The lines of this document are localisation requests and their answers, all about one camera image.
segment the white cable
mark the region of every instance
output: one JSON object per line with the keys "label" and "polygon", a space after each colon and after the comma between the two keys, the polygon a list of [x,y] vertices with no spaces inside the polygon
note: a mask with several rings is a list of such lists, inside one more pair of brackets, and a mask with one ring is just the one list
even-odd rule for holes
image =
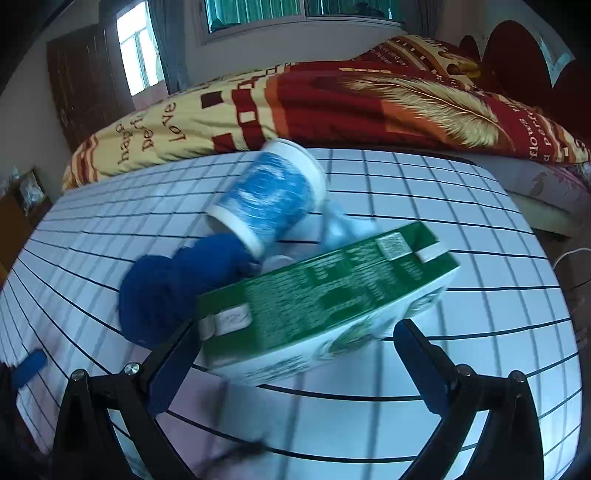
{"label": "white cable", "polygon": [[556,261],[552,264],[552,270],[554,270],[556,268],[556,265],[558,264],[558,262],[560,262],[564,257],[566,257],[567,255],[570,254],[575,254],[576,252],[582,252],[583,250],[586,250],[587,252],[591,252],[591,248],[587,248],[587,247],[581,247],[581,248],[576,248],[575,250],[570,250],[568,252],[563,253],[562,255],[560,255]]}

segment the plastic bag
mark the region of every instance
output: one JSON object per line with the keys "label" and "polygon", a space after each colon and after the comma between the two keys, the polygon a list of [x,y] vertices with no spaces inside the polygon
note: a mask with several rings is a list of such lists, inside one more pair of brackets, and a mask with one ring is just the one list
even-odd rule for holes
{"label": "plastic bag", "polygon": [[37,179],[35,175],[31,172],[31,174],[25,176],[23,181],[21,182],[21,186],[19,188],[22,199],[24,201],[23,207],[25,209],[25,215],[28,215],[31,209],[43,200],[45,194],[41,190],[41,187],[37,183]]}
{"label": "plastic bag", "polygon": [[7,179],[3,180],[2,183],[0,183],[0,196],[4,195],[10,188],[12,182],[17,181],[20,178],[20,176],[21,175],[18,172],[18,168],[13,167],[12,171],[10,172],[10,176]]}
{"label": "plastic bag", "polygon": [[341,207],[328,201],[322,212],[322,236],[318,254],[324,254],[381,233],[377,222],[348,216]]}

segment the grid pattern mat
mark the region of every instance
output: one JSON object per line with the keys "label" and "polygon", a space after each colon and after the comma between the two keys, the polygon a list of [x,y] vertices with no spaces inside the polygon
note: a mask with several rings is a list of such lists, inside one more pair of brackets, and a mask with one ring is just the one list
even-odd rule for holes
{"label": "grid pattern mat", "polygon": [[[379,151],[311,151],[330,197],[384,230],[422,219],[462,263],[443,300],[414,320],[454,363],[478,373],[527,374],[544,448],[545,478],[573,459],[581,380],[569,313],[531,229],[486,170],[441,158]],[[18,408],[40,448],[51,448],[67,377],[118,372],[147,350],[119,333],[118,287],[134,259],[172,255],[211,233],[204,210],[256,153],[167,163],[68,192],[31,235],[0,294],[0,355],[15,364],[43,347],[48,367],[20,391]],[[312,212],[280,242],[287,255],[317,248]],[[130,462],[138,454],[120,416]],[[486,419],[476,416],[448,478],[467,465]],[[268,453],[224,478],[396,479],[439,417],[425,407],[391,341],[296,377],[241,387],[208,374],[199,358],[158,422],[189,467],[235,442],[264,438]]]}

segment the box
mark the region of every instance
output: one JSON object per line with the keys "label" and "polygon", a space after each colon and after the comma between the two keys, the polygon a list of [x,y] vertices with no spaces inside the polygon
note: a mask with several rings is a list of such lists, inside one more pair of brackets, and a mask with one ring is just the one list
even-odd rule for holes
{"label": "box", "polygon": [[432,306],[459,264],[421,222],[197,299],[205,366],[260,385],[298,374]]}

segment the feather print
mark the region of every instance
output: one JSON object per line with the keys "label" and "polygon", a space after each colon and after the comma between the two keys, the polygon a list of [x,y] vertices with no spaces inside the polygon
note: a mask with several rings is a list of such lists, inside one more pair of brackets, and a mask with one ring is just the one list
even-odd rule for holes
{"label": "feather print", "polygon": [[343,82],[349,89],[371,90],[382,100],[413,110],[464,147],[493,147],[508,135],[490,107],[477,96],[421,79],[364,76]]}

